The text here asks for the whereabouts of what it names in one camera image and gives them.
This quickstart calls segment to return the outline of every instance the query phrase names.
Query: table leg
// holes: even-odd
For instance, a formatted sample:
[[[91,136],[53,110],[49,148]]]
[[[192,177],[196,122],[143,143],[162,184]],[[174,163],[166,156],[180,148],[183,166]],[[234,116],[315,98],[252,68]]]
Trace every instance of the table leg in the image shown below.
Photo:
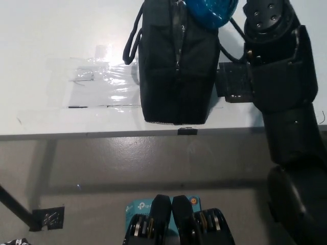
[[[21,221],[30,227],[30,230],[41,230],[42,223],[38,222],[34,216],[24,208],[12,195],[0,186],[0,202],[12,211]]]

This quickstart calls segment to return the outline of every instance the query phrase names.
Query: blue object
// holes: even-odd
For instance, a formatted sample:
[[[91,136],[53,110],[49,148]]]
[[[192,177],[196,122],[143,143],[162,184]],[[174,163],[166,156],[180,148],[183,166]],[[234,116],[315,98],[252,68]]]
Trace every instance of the blue object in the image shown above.
[[[191,14],[206,28],[218,29],[231,19],[238,0],[185,0]]]

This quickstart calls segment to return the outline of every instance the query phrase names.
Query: black cable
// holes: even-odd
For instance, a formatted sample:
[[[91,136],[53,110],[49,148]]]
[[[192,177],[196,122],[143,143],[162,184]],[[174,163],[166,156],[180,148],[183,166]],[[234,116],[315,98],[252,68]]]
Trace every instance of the black cable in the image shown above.
[[[227,50],[221,45],[220,46],[220,51],[233,63],[237,63],[237,64],[244,64],[245,63],[245,55],[243,54],[242,57],[240,59],[235,58],[234,56],[232,56],[229,52],[227,52]]]
[[[235,22],[235,20],[233,18],[230,19],[230,23],[233,25],[233,27],[236,29],[236,31],[242,36],[242,38],[244,39],[244,41],[246,41],[246,36],[244,34],[244,32],[242,31],[242,29],[239,27],[239,25]],[[244,64],[245,61],[245,54],[242,55],[242,57],[240,59],[235,58],[233,55],[231,55],[219,42],[219,47],[221,52],[233,63],[236,64]]]
[[[236,29],[236,31],[243,37],[244,41],[246,41],[247,38],[246,38],[244,32],[242,31],[242,29],[239,27],[239,25],[236,23],[236,21],[233,18],[230,19],[230,23],[233,25],[233,27]]]

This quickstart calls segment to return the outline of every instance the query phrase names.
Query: white table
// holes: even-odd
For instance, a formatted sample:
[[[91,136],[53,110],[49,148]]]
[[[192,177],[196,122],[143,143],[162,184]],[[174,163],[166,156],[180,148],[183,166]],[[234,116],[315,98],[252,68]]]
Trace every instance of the white table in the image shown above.
[[[121,137],[176,135],[181,126],[144,121],[139,104],[115,107],[68,108],[72,82],[64,70],[70,61],[97,58],[99,49],[112,65],[122,64],[122,51],[142,0],[11,0],[0,8],[0,139],[71,137]],[[241,0],[234,15],[243,26]],[[325,23],[327,2],[293,1],[299,19],[306,24],[313,46],[319,81],[314,102],[317,120],[327,112]],[[230,24],[220,32],[222,44],[236,56],[242,39]],[[222,55],[220,61],[227,61]],[[190,126],[198,134],[225,129],[262,127],[260,112],[252,104],[213,105],[204,125]]]

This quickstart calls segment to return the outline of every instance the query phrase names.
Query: black bag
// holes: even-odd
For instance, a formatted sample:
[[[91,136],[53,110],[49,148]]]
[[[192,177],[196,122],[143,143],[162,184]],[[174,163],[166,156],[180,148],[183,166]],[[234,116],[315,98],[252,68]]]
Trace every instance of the black bag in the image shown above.
[[[137,46],[145,121],[205,123],[220,53],[218,32],[202,27],[183,1],[145,0],[124,50],[125,64],[133,61]]]

